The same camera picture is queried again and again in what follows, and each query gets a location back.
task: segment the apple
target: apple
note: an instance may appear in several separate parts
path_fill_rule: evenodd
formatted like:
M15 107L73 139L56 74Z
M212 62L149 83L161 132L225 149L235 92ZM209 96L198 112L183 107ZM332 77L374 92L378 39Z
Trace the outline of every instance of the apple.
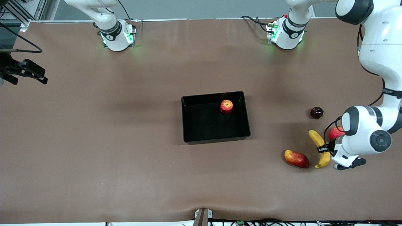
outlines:
M335 138L345 134L345 132L341 132L341 131L343 131L342 127L338 126L338 129L336 127L331 128L331 130L329 131L329 134L328 134L328 137L330 140L335 139Z
M229 114L233 110L233 103L228 100L224 100L220 106L221 112L224 114Z
M294 152L291 150L285 151L285 160L290 163L291 165L300 167L300 168L308 168L310 162L308 161L307 157L302 153Z

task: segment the black tray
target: black tray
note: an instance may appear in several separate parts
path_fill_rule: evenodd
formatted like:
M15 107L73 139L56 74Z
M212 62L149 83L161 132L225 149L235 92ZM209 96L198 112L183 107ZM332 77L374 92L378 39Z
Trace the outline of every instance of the black tray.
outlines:
M230 114L220 111L223 100L233 102ZM188 144L244 140L250 136L243 92L225 92L181 98L183 136Z

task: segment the banana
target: banana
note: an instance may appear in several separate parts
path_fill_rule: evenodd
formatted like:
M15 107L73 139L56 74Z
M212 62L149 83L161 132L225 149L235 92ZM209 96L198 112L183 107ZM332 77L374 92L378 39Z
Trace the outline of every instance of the banana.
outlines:
M317 131L310 129L308 131L308 135L314 141L317 147L321 147L322 145L325 144L324 139L321 137L320 134L317 133ZM331 160L331 154L329 152L321 153L320 161L318 162L318 165L315 165L315 168L318 169L328 165L330 160Z

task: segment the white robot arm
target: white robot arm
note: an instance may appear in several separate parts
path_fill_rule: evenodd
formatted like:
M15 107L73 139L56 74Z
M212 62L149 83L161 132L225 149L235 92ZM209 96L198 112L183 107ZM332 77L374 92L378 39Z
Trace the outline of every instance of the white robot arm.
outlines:
M87 14L100 30L103 41L110 50L122 51L134 44L135 28L124 20L117 20L108 7L118 0L65 0L65 2Z
M291 7L287 18L279 18L268 28L268 39L282 49L293 49L302 41L304 29L310 20L312 5L337 0L286 0Z
M347 23L362 24L365 36L359 61L368 72L383 78L381 106L353 106L342 115L345 135L330 141L335 169L365 164L359 155L382 153L392 144L392 133L402 127L402 1L339 0L336 16Z

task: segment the wire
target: wire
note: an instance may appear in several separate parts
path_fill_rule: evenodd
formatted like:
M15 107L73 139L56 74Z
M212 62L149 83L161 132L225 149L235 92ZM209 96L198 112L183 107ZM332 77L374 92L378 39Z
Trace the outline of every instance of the wire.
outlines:
M267 32L267 33L270 33L270 34L273 34L273 33L274 33L273 31L268 31L268 30L266 30L266 29L263 27L263 25L267 26L268 24L267 24L267 23L262 23L262 22L260 21L260 19L258 18L258 16L257 16L255 19L253 19L253 18L251 18L251 17L249 17L249 16L242 16L241 18L248 18L248 19L250 19L252 22L259 24L260 27L261 27L261 29L262 29L263 31L265 31L265 32Z
M10 13L10 12L7 12L7 10L5 8L0 7L0 14L1 14L0 18L2 18L4 16L4 14L6 14L6 13Z
M328 126L327 126L327 128L324 130L324 136L323 136L323 138L324 138L324 140L325 140L325 137L326 137L326 132L327 132L327 130L329 129L329 127L331 127L334 123L336 123L337 121L339 121L340 119L342 119L342 116L339 116L335 121L333 121L331 124L329 124ZM325 147L327 148L327 150L331 153L331 151L329 150L329 148L328 148L328 146L327 146L327 143L326 142L324 142L325 144Z
M105 9L106 9L107 11L113 13L113 14L115 13L115 12L113 12L113 11L110 11L110 9L108 9L108 8L106 8L106 7L105 7Z
M41 53L43 52L43 50L41 48L39 48L39 46L33 44L32 42L30 42L29 40L27 40L26 38L22 37L21 35L15 33L13 30L11 30L10 28L6 27L4 24L2 24L0 22L0 27L4 27L5 29L7 29L9 32L13 33L14 35L16 35L17 37L21 38L22 40L28 42L29 44L31 44L33 47L37 48L38 50L25 50L25 49L15 49L16 52L25 52L25 53Z
M384 81L383 78L381 78L381 79L382 79L382 89L384 89L384 88L385 88L385 81ZM369 106L372 106L373 104L377 103L377 102L381 99L381 97L382 97L383 95L384 95L384 93L381 92L381 95L380 95L373 103L369 104Z
M133 19L128 15L127 10L125 9L124 5L121 3L120 0L119 0L119 3L120 3L121 7L124 9L124 12L125 12L126 15L127 15L127 19L126 19L126 20L133 20Z
M357 32L357 50L360 51L360 39L362 38L360 36L361 34L361 27L362 25L359 26L359 31Z
M332 222L332 221L322 221L322 223L327 223L327 224L323 224L322 226L355 226L356 224L359 224L363 221L358 221L356 223L348 223L345 221L341 221L341 222Z
M241 16L240 18L247 18L247 19L250 19L252 22L254 22L254 23L259 23L258 21L256 21L255 19L253 19L253 18L251 18L251 17L249 17L249 16Z
M335 122L335 127L336 127L336 129L337 129L339 132L344 133L345 131L342 131L342 130L339 129L339 127L338 127L338 121Z

